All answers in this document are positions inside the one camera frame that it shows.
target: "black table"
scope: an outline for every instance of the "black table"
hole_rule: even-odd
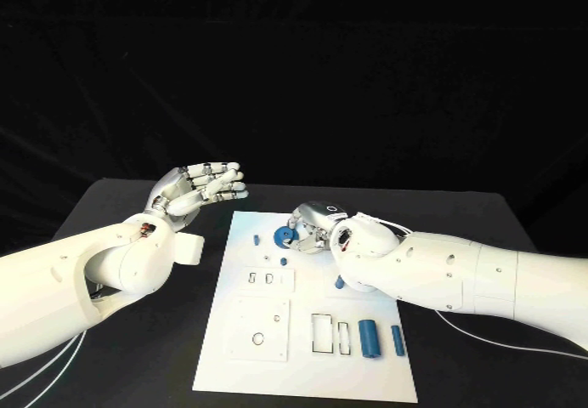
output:
[[[120,223],[139,213],[153,184],[117,179],[99,181],[55,239]],[[361,210],[413,230],[458,235],[532,252],[532,241],[505,199],[498,194],[478,192],[277,185],[250,185],[250,192],[247,200],[227,201],[202,210],[187,229],[207,237],[201,265],[176,265],[159,291],[89,331],[78,357],[37,406],[416,406],[192,391],[234,211],[290,213],[305,201],[329,200],[351,213]],[[483,343],[459,333],[434,311],[409,303],[400,302],[400,312],[420,406],[588,406],[588,361]],[[446,316],[465,330],[495,341],[584,352],[570,341],[518,322],[489,316]],[[29,376],[58,349],[0,370],[0,390]],[[66,360],[64,356],[0,406],[27,405],[53,381]]]

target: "black backdrop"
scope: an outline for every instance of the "black backdrop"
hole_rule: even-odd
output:
[[[97,179],[238,161],[259,184],[499,192],[540,248],[584,254],[558,208],[586,204],[587,30],[358,7],[5,3],[4,252]]]

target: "white casing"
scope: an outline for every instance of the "white casing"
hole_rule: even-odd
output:
[[[151,236],[143,223],[158,227]],[[176,234],[164,219],[138,214],[0,258],[0,368],[42,354],[155,292],[175,261],[200,263],[202,244],[202,237]],[[120,292],[93,300],[86,275]]]
[[[336,237],[345,228],[354,234],[344,252]],[[383,240],[374,254],[377,236]],[[331,249],[354,288],[378,288],[430,309],[507,317],[588,349],[588,259],[511,251],[421,232],[400,243],[384,225],[358,217],[339,223]]]

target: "white robotic arm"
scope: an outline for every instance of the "white robotic arm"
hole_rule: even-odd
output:
[[[331,203],[303,204],[292,229],[295,219],[322,238],[315,232],[283,244],[306,253],[331,249],[339,284],[380,289],[430,309],[507,317],[588,349],[588,259],[511,251],[449,235],[397,236],[383,220],[361,213],[349,218]]]
[[[204,238],[178,231],[202,206],[249,196],[238,170],[238,163],[174,169],[143,213],[0,258],[0,368],[42,354],[156,292],[175,262],[201,262]],[[113,294],[91,298],[86,277]]]

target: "rectangular hole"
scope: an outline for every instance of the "rectangular hole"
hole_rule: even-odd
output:
[[[334,318],[331,314],[313,314],[313,352],[334,353]]]
[[[352,345],[349,341],[349,324],[341,321],[338,324],[339,328],[339,353],[344,355],[352,354]]]

